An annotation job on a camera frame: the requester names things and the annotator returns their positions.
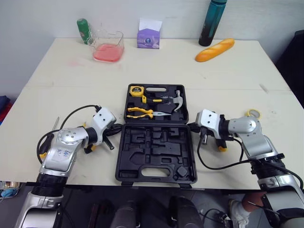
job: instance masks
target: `foam tool tray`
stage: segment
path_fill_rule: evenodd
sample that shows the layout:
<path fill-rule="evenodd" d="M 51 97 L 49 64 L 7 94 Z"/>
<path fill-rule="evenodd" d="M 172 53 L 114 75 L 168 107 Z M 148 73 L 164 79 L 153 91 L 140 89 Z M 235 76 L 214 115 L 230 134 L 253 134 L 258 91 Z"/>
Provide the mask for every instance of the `foam tool tray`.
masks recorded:
<path fill-rule="evenodd" d="M 167 182 L 177 183 L 181 188 L 191 188 L 197 180 L 192 138 L 188 121 L 185 89 L 182 85 L 138 85 L 146 88 L 163 88 L 162 92 L 147 92 L 149 98 L 161 96 L 176 97 L 180 90 L 183 98 L 181 108 L 174 112 L 176 104 L 144 104 L 140 97 L 127 94 L 120 148 L 117 159 L 117 180 L 122 185 L 132 186 L 134 182 Z M 167 116 L 127 118 L 129 107 L 172 113 Z"/>

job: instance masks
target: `yellow ring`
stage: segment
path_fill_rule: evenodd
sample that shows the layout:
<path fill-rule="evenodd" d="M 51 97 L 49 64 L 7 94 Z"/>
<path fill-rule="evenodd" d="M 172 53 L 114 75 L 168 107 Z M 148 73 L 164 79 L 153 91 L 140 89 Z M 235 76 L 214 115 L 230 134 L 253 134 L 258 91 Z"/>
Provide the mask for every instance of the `yellow ring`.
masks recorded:
<path fill-rule="evenodd" d="M 256 119 L 260 119 L 261 118 L 261 113 L 257 110 L 257 109 L 248 109 L 248 111 L 246 112 L 246 116 L 252 116 L 255 117 Z"/>

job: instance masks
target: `teal water bottle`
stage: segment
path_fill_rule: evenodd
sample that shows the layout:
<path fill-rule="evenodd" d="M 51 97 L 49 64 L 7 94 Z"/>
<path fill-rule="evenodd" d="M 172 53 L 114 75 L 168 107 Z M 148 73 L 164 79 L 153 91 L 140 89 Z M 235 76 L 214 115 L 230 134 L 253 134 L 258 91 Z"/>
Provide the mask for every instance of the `teal water bottle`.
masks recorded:
<path fill-rule="evenodd" d="M 227 0 L 211 0 L 204 26 L 199 38 L 199 44 L 209 46 L 218 28 L 220 18 L 223 15 Z"/>

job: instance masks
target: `purple box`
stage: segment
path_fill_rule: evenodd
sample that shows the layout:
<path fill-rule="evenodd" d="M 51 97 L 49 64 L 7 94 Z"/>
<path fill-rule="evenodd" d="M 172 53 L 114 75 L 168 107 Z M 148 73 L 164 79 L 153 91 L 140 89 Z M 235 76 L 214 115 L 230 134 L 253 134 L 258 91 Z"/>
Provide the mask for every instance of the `purple box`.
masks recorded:
<path fill-rule="evenodd" d="M 152 29 L 139 30 L 137 33 L 138 48 L 160 48 L 160 32 Z"/>

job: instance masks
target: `pink liquid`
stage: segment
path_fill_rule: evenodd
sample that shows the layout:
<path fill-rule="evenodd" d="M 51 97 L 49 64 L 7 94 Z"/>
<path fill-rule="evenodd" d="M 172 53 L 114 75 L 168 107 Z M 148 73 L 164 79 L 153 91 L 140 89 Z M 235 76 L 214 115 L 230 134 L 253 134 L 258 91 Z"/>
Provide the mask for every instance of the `pink liquid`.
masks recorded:
<path fill-rule="evenodd" d="M 113 44 L 102 44 L 96 48 L 93 57 L 96 60 L 107 61 L 107 62 L 116 62 L 120 59 L 123 54 L 123 47 L 116 46 Z"/>

